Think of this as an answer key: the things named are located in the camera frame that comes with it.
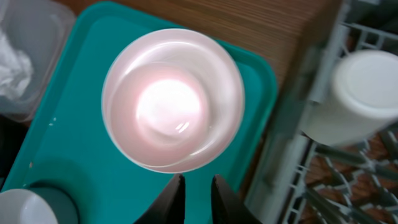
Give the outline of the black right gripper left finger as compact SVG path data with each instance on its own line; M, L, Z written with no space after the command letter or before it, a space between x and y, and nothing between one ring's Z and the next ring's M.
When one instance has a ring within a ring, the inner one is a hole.
M185 187L184 176L175 174L134 224L184 224Z

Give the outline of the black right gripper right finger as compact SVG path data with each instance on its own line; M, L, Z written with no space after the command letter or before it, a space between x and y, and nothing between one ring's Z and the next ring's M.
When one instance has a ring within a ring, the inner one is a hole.
M220 175L211 183L213 224L261 224Z

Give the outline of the pink small bowl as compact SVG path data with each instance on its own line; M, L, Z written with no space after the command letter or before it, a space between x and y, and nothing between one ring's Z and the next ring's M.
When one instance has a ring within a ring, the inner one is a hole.
M169 63L135 68L117 85L108 106L113 138L143 166L169 166L199 149L208 132L209 103L190 72Z

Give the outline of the grey bowl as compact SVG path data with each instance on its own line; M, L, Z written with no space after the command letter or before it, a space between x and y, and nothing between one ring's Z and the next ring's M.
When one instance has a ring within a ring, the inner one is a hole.
M1 193L1 224L78 224L73 200L51 187L11 189Z

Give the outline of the pink plate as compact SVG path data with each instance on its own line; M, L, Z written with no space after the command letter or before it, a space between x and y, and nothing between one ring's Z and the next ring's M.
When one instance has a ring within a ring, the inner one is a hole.
M199 149L169 166L143 166L116 144L109 128L108 106L119 82L132 70L150 63L169 63L190 72L204 87L209 123ZM244 114L243 79L229 53L215 40L188 29L161 29L132 41L114 60L106 75L101 112L104 126L116 148L133 163L161 173L181 173L203 167L230 145Z

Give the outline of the white paper cup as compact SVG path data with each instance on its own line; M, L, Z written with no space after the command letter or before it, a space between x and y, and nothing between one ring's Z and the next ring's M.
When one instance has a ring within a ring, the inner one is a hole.
M397 56L359 50L341 59L303 132L327 146L358 142L397 120Z

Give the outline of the white napkin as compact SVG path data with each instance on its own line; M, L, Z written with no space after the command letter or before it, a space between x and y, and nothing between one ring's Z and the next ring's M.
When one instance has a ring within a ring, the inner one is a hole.
M15 49L1 30L1 96L18 100L28 87L34 68L29 56Z

